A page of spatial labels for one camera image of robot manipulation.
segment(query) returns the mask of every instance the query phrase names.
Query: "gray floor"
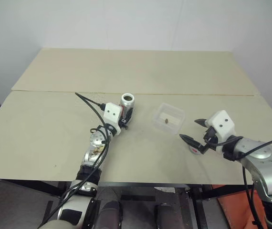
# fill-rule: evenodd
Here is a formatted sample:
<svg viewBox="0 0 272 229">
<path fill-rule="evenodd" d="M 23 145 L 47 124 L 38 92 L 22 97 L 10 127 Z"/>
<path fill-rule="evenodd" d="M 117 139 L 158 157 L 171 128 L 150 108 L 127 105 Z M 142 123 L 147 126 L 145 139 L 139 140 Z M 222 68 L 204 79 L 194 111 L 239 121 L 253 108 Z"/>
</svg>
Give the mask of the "gray floor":
<svg viewBox="0 0 272 229">
<path fill-rule="evenodd" d="M 187 229 L 197 228 L 192 201 L 186 199 L 182 189 L 177 189 L 174 194 L 150 187 L 101 187 L 97 197 L 102 207 L 110 200 L 120 199 L 121 195 L 155 196 L 155 201 L 120 201 L 124 209 L 123 229 L 155 229 L 154 206 L 158 203 L 171 204 L 178 213 L 183 212 L 182 221 Z M 53 200 L 54 205 L 58 203 L 57 198 L 46 194 L 0 182 L 0 229 L 37 228 L 49 200 Z M 204 208 L 209 228 L 228 228 L 216 200 L 204 201 Z"/>
</svg>

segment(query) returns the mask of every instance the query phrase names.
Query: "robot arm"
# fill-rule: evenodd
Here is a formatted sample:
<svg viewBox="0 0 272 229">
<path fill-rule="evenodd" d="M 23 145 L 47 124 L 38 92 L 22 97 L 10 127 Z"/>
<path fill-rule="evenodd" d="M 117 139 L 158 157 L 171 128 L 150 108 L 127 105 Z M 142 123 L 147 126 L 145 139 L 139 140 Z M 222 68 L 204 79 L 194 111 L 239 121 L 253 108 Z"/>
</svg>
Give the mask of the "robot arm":
<svg viewBox="0 0 272 229">
<path fill-rule="evenodd" d="M 80 94 L 77 96 L 87 104 L 88 101 L 92 102 Z M 127 129 L 134 102 L 134 96 L 126 93 L 122 95 L 120 105 L 96 103 L 104 110 L 103 125 L 91 129 L 90 145 L 85 152 L 76 179 L 64 194 L 65 203 L 59 209 L 57 220 L 44 224 L 41 229 L 92 228 L 96 213 L 99 211 L 95 196 L 103 170 L 103 160 L 111 139 L 119 135 L 123 127 Z"/>
<path fill-rule="evenodd" d="M 204 154 L 211 148 L 222 152 L 227 160 L 239 161 L 251 174 L 264 205 L 267 225 L 272 229 L 272 141 L 265 144 L 235 136 L 234 123 L 226 111 L 218 111 L 209 119 L 198 119 L 195 122 L 208 128 L 204 135 L 206 145 L 203 146 L 187 135 L 180 137 L 193 151 Z"/>
</svg>

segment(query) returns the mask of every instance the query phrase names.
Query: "transparent plastic box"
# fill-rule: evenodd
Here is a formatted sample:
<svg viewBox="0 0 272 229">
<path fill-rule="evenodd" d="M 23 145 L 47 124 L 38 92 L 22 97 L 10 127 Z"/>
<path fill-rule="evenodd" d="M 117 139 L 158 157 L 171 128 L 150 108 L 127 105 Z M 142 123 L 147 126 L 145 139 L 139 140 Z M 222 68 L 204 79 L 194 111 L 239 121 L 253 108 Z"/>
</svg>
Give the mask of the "transparent plastic box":
<svg viewBox="0 0 272 229">
<path fill-rule="evenodd" d="M 153 125 L 165 132 L 177 135 L 185 120 L 185 112 L 169 104 L 161 104 L 153 116 Z"/>
</svg>

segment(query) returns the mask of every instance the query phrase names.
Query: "black wire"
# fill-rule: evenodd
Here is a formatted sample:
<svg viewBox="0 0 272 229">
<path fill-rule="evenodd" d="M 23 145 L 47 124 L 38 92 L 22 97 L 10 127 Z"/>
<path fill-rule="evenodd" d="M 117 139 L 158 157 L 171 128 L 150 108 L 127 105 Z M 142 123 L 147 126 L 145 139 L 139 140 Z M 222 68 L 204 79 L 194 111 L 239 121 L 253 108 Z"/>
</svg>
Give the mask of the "black wire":
<svg viewBox="0 0 272 229">
<path fill-rule="evenodd" d="M 254 202 L 253 202 L 253 195 L 254 195 L 254 188 L 255 188 L 254 184 L 251 187 L 251 197 L 250 197 L 250 191 L 249 191 L 247 181 L 246 181 L 245 168 L 243 166 L 242 166 L 242 173 L 243 173 L 243 181 L 244 181 L 244 186 L 245 186 L 245 192 L 246 192 L 248 203 L 250 205 L 252 216 L 253 216 L 253 218 L 255 220 L 257 228 L 258 229 L 263 229 L 263 226 L 262 226 L 262 224 L 260 222 L 260 219 L 258 217 L 258 213 L 256 211 L 256 208 L 255 208 L 255 205 L 254 205 Z"/>
<path fill-rule="evenodd" d="M 263 147 L 266 147 L 266 146 L 268 146 L 270 144 L 272 144 L 272 141 L 269 141 L 269 142 L 266 142 L 266 143 L 264 143 L 264 144 L 262 144 L 260 146 L 257 146 L 256 148 L 251 149 L 247 153 L 245 153 L 245 154 L 241 155 L 240 157 L 236 158 L 236 160 L 241 160 L 242 158 L 245 158 L 246 156 L 250 155 L 251 153 L 253 153 L 253 152 L 255 152 L 255 151 L 257 151 L 257 150 L 259 150 L 259 149 L 261 149 Z"/>
<path fill-rule="evenodd" d="M 78 192 L 78 190 L 84 185 L 84 183 L 88 180 L 88 178 L 99 168 L 99 166 L 103 163 L 103 161 L 104 161 L 104 159 L 105 159 L 105 157 L 106 157 L 106 155 L 107 155 L 107 152 L 108 152 L 108 144 L 109 144 L 109 135 L 108 135 L 108 131 L 107 131 L 107 126 L 106 126 L 106 124 L 105 124 L 105 122 L 104 122 L 104 120 L 103 120 L 103 118 L 100 116 L 100 114 L 97 112 L 97 110 L 88 102 L 88 101 L 90 101 L 90 102 L 92 102 L 92 103 L 94 103 L 94 104 L 96 104 L 96 105 L 98 105 L 98 106 L 100 106 L 100 104 L 98 104 L 98 103 L 96 103 L 96 102 L 94 102 L 94 101 L 92 101 L 92 100 L 90 100 L 90 99 L 87 99 L 87 98 L 85 98 L 84 96 L 81 96 L 80 94 L 78 94 L 78 93 L 75 93 L 78 97 L 80 97 L 94 112 L 95 112 L 95 114 L 99 117 L 99 119 L 100 119 L 100 121 L 102 122 L 102 124 L 103 124 L 103 126 L 104 126 L 104 128 L 105 128 L 105 133 L 106 133 L 106 143 L 105 143 L 105 147 L 104 147 L 104 149 L 102 150 L 102 152 L 101 152 L 101 154 L 103 154 L 103 157 L 102 157 L 102 159 L 101 159 L 101 161 L 99 162 L 99 164 L 92 170 L 92 172 L 87 176 L 87 178 L 86 179 L 84 179 L 83 181 L 81 181 L 80 183 L 78 183 L 78 184 L 76 184 L 76 185 L 74 185 L 74 186 L 72 186 L 72 187 L 70 187 L 65 193 L 67 194 L 68 192 L 70 192 L 70 191 L 72 191 L 74 188 L 74 190 L 62 201 L 62 202 L 60 202 L 59 203 L 59 205 L 49 214 L 49 216 L 39 225 L 39 227 L 38 228 L 40 228 L 41 226 L 43 226 L 45 223 L 47 223 L 48 222 L 48 220 L 75 194 L 75 193 L 77 193 Z"/>
<path fill-rule="evenodd" d="M 237 136 L 237 137 L 233 137 L 233 138 L 227 140 L 226 142 L 221 142 L 221 143 L 211 143 L 211 142 L 209 142 L 207 139 L 205 139 L 205 142 L 206 142 L 208 145 L 217 147 L 217 146 L 227 145 L 227 144 L 229 144 L 229 143 L 238 141 L 238 140 L 240 140 L 240 139 L 242 139 L 242 138 L 243 138 L 242 136 Z"/>
</svg>

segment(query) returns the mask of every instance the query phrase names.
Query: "metal cylinder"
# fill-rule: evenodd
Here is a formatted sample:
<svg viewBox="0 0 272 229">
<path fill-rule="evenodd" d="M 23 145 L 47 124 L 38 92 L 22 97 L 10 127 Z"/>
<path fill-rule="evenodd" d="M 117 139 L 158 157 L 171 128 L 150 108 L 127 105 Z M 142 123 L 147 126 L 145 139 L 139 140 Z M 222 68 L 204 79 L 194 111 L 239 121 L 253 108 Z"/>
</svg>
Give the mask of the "metal cylinder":
<svg viewBox="0 0 272 229">
<path fill-rule="evenodd" d="M 120 105 L 122 106 L 122 118 L 129 121 L 132 116 L 132 111 L 134 108 L 135 97 L 130 93 L 125 93 L 121 96 Z"/>
</svg>

